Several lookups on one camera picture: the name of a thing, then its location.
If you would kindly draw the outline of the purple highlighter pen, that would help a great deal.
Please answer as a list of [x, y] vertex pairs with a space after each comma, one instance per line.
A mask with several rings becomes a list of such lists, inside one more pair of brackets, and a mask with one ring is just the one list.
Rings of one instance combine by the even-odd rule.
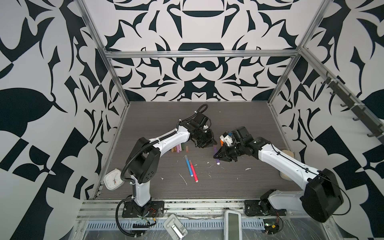
[[220, 160], [217, 158], [217, 147], [214, 146], [214, 159], [216, 160], [216, 164], [219, 166], [221, 163], [220, 163]]

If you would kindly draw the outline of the pink red highlighter pen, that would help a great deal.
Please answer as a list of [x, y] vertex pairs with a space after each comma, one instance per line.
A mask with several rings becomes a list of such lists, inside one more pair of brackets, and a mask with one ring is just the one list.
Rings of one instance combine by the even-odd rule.
[[191, 170], [192, 170], [192, 173], [193, 173], [194, 180], [195, 180], [196, 183], [198, 183], [198, 182], [199, 182], [199, 179], [198, 179], [198, 176], [197, 176], [197, 174], [196, 174], [194, 165], [193, 165], [193, 163], [192, 163], [191, 160], [189, 160], [189, 164], [190, 164], [190, 167], [191, 167]]

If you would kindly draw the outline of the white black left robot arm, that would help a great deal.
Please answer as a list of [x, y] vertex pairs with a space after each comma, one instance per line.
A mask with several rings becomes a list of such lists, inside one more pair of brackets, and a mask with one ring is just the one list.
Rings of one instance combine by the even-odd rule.
[[131, 151], [120, 179], [133, 186], [129, 212], [144, 217], [152, 203], [150, 181], [155, 176], [160, 158], [172, 148], [192, 141], [196, 148], [208, 148], [217, 142], [211, 130], [211, 119], [201, 112], [179, 120], [176, 128], [152, 139], [140, 138]]

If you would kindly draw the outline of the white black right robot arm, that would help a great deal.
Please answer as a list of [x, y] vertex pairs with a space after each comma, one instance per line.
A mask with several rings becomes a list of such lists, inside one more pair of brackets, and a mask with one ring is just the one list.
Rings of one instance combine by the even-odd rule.
[[305, 212], [314, 220], [324, 223], [344, 203], [344, 191], [335, 174], [318, 170], [275, 147], [270, 141], [253, 138], [245, 127], [239, 127], [220, 136], [223, 146], [214, 155], [221, 162], [237, 161], [247, 155], [277, 169], [300, 187], [300, 191], [269, 190], [262, 195], [257, 212], [273, 214], [281, 210]]

